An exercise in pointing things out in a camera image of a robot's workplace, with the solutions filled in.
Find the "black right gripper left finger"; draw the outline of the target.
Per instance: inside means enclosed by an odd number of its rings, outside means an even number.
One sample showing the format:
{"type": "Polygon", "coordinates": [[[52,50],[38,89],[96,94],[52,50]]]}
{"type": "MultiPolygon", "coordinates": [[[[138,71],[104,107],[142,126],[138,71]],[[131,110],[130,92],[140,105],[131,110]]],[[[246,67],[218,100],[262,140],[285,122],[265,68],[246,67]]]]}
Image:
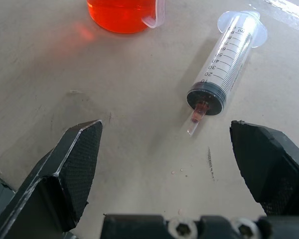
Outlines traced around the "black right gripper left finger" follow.
{"type": "Polygon", "coordinates": [[[77,124],[42,157],[0,214],[0,239],[62,239],[76,228],[93,183],[103,125],[77,124]]]}

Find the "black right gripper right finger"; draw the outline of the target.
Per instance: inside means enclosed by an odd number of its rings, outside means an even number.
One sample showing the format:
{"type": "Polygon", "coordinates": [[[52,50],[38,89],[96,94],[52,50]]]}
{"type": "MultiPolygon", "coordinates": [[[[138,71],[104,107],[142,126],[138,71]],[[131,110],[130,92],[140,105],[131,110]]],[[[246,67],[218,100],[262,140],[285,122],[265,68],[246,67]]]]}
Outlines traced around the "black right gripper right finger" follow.
{"type": "Polygon", "coordinates": [[[232,121],[234,156],[246,186],[268,216],[299,216],[299,148],[281,131],[232,121]]]}

